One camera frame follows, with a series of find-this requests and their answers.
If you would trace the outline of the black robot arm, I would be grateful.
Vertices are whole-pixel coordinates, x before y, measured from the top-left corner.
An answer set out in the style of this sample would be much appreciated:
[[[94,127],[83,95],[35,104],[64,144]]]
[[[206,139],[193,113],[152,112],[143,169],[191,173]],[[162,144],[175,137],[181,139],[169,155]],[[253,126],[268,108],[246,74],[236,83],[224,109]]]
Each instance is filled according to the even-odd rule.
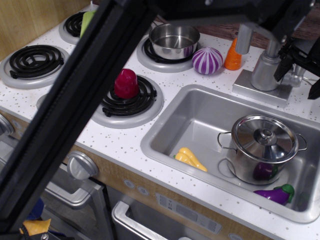
[[[20,227],[155,17],[242,23],[283,43],[312,0],[104,0],[0,174],[0,237]]]

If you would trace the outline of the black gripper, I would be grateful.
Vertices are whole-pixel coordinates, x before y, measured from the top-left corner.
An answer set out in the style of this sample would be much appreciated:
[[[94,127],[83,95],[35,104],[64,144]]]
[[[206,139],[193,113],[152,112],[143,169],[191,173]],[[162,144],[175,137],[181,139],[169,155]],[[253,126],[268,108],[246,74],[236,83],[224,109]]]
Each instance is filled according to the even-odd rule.
[[[279,65],[274,73],[274,78],[279,82],[292,68],[293,64],[299,65],[306,71],[320,76],[320,38],[316,40],[303,40],[290,37],[286,44],[278,51],[280,57]],[[310,88],[309,100],[316,100],[320,97],[320,79]]]

